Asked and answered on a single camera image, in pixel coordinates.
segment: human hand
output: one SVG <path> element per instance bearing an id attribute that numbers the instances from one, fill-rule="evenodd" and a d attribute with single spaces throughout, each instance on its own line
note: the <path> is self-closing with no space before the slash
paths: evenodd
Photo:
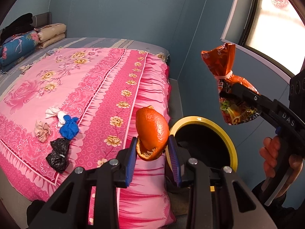
<path id="1" fill-rule="evenodd" d="M 277 165 L 276 158 L 279 155 L 279 149 L 281 147 L 280 139 L 278 136 L 275 136 L 273 139 L 267 137 L 264 139 L 263 144 L 264 147 L 260 149 L 260 155 L 265 159 L 265 162 L 263 164 L 264 171 L 266 177 L 274 177 L 274 168 Z M 293 169 L 293 172 L 287 179 L 282 189 L 279 191 L 276 198 L 281 197 L 287 191 L 289 186 L 296 180 L 303 168 L 303 159 L 301 156 L 293 154 L 289 158 L 289 164 L 290 167 Z"/>

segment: pillow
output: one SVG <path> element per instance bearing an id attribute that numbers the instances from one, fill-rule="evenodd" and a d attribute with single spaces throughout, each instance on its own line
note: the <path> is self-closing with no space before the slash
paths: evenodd
<path id="1" fill-rule="evenodd" d="M 31 31 L 5 43 L 2 45 L 2 48 L 0 48 L 0 65 L 8 65 L 22 56 L 25 56 L 27 53 L 35 49 L 38 40 L 37 33 Z"/>
<path id="2" fill-rule="evenodd" d="M 0 65 L 0 70 L 2 72 L 7 72 L 9 71 L 11 68 L 13 68 L 15 65 L 19 64 L 20 62 L 22 62 L 24 59 L 26 59 L 28 56 L 30 56 L 31 54 L 33 54 L 35 52 L 35 50 L 32 50 L 30 52 L 28 52 L 27 54 L 25 54 L 24 56 L 21 56 L 20 58 L 18 58 L 17 60 L 15 60 L 14 62 L 11 62 L 8 65 L 2 66 Z"/>
<path id="3" fill-rule="evenodd" d="M 60 41 L 60 40 L 64 39 L 65 37 L 66 37 L 65 34 L 62 33 L 60 35 L 57 35 L 57 36 L 39 44 L 37 48 L 38 49 L 45 49 L 47 46 L 52 45 L 52 44 L 56 43 L 57 41 Z"/>
<path id="4" fill-rule="evenodd" d="M 66 31 L 66 25 L 63 23 L 56 23 L 42 27 L 39 29 L 38 37 L 39 43 L 43 43 L 57 35 Z"/>

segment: screw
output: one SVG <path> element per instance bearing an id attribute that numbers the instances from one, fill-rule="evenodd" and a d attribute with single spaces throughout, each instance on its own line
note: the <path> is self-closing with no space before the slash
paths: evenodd
<path id="1" fill-rule="evenodd" d="M 74 172 L 75 172 L 76 174 L 83 173 L 83 167 L 76 167 L 76 169 L 74 170 Z"/>
<path id="2" fill-rule="evenodd" d="M 191 164 L 191 165 L 194 165 L 194 164 L 197 164 L 198 163 L 198 160 L 196 159 L 196 158 L 190 158 L 189 159 L 189 163 Z"/>
<path id="3" fill-rule="evenodd" d="M 232 172 L 232 168 L 230 166 L 224 166 L 224 171 L 226 173 L 231 173 Z"/>
<path id="4" fill-rule="evenodd" d="M 109 161 L 109 163 L 111 164 L 111 165 L 113 165 L 113 166 L 115 166 L 115 165 L 118 165 L 118 163 L 119 163 L 119 161 L 117 160 L 117 159 L 111 159 L 110 161 Z"/>

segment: snack bag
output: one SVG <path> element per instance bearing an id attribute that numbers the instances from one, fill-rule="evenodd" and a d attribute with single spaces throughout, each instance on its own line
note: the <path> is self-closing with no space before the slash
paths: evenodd
<path id="1" fill-rule="evenodd" d="M 218 81 L 218 93 L 221 91 L 230 93 L 231 86 L 234 83 L 240 83 L 259 94 L 246 79 L 233 74 L 234 44 L 225 43 L 211 51 L 202 51 L 201 57 Z M 256 108 L 249 106 L 244 101 L 219 97 L 219 102 L 225 122 L 229 125 L 248 122 L 260 115 Z"/>

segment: window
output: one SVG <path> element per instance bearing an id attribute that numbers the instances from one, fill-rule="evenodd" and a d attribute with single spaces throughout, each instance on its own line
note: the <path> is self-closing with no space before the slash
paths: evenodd
<path id="1" fill-rule="evenodd" d="M 254 0 L 242 46 L 293 76 L 305 57 L 305 26 L 288 0 Z"/>

